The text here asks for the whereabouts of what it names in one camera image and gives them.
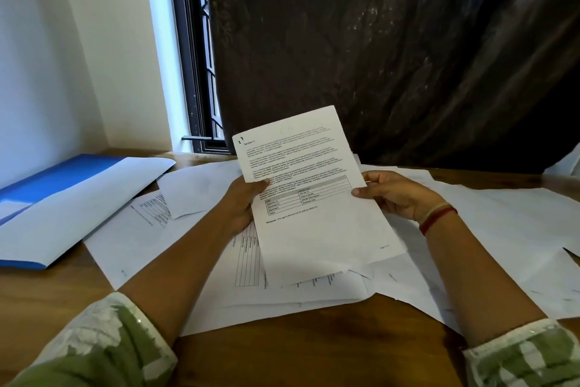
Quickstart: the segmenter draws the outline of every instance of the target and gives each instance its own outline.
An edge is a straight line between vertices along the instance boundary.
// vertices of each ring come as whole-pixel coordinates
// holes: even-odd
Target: hand
[[[366,187],[353,189],[358,198],[375,199],[389,213],[423,222],[429,212],[445,203],[438,193],[424,185],[388,170],[363,173]]]
[[[231,183],[221,201],[211,210],[216,222],[221,224],[227,239],[241,233],[253,221],[252,200],[270,184],[269,179],[246,182],[239,177]]]

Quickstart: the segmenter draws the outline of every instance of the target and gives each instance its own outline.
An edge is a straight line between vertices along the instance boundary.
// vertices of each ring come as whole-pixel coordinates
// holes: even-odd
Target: brown tabletop
[[[175,159],[176,168],[231,159],[176,153],[161,156]],[[430,171],[437,180],[473,189],[546,187],[580,201],[580,181],[575,179]],[[0,268],[0,384],[27,367],[70,319],[111,290],[83,244],[44,271]],[[580,319],[562,323],[580,335]],[[460,353],[464,346],[459,334],[427,314],[377,294],[364,302],[183,337],[175,346],[179,365],[172,383],[459,386],[465,377]]]

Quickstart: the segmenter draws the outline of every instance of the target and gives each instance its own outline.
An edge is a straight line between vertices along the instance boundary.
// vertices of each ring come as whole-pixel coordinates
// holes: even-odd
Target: person's left arm
[[[253,198],[268,184],[236,179],[187,234],[119,292],[73,319],[9,386],[166,384],[177,363],[171,346],[223,249],[251,222]]]

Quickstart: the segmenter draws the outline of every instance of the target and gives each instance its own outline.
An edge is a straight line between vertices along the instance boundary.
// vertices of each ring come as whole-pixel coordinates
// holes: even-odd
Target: sleeve
[[[115,292],[74,318],[8,386],[162,387],[176,364],[155,326]]]
[[[519,327],[464,353],[470,386],[580,385],[576,336],[547,318]]]

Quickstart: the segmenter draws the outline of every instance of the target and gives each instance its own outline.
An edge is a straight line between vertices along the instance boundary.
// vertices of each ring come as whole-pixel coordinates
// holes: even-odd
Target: forearm
[[[435,222],[426,238],[470,347],[546,317],[455,213]]]
[[[143,311],[170,346],[230,237],[212,210],[119,289]]]

